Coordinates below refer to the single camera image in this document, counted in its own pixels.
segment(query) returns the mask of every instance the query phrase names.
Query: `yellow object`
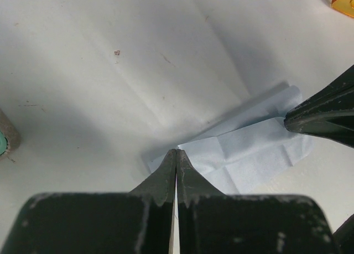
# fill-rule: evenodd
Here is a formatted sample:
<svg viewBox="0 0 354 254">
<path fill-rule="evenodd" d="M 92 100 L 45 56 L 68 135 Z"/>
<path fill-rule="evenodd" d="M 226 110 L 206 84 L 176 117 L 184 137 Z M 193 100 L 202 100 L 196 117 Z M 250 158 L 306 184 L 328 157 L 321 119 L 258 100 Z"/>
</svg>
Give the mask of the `yellow object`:
<svg viewBox="0 0 354 254">
<path fill-rule="evenodd" d="M 331 7 L 354 18 L 354 0 L 332 0 Z"/>
</svg>

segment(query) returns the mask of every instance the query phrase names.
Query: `white table surface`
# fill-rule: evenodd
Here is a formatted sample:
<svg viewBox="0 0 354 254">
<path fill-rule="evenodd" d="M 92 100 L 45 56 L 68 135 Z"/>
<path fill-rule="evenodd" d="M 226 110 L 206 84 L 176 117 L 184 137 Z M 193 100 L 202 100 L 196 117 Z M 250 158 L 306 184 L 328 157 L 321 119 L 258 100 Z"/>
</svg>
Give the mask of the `white table surface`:
<svg viewBox="0 0 354 254">
<path fill-rule="evenodd" d="M 23 139 L 0 161 L 0 242 L 35 193 L 129 191 L 158 150 L 249 100 L 313 95 L 354 64 L 353 39 L 325 0 L 0 0 L 0 108 Z M 308 195 L 336 230 L 354 151 L 315 144 L 254 192 Z"/>
</svg>

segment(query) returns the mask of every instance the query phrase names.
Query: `stain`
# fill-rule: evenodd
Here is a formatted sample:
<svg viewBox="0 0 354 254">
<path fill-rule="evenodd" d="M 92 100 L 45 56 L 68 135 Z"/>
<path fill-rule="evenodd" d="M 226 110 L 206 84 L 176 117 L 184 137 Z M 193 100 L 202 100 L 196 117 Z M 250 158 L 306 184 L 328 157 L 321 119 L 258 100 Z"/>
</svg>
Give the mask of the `stain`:
<svg viewBox="0 0 354 254">
<path fill-rule="evenodd" d="M 14 164 L 16 164 L 16 161 L 15 161 L 14 159 L 11 159 L 10 156 L 8 156 L 7 159 L 9 159 L 11 162 L 13 162 Z"/>
<path fill-rule="evenodd" d="M 168 60 L 168 58 L 167 58 L 164 54 L 160 53 L 160 55 L 164 58 L 164 60 L 165 60 L 166 62 L 168 62 L 169 64 L 171 64 L 173 67 L 176 67 L 175 65 L 173 65 L 173 63 L 172 63 L 171 61 Z"/>
</svg>

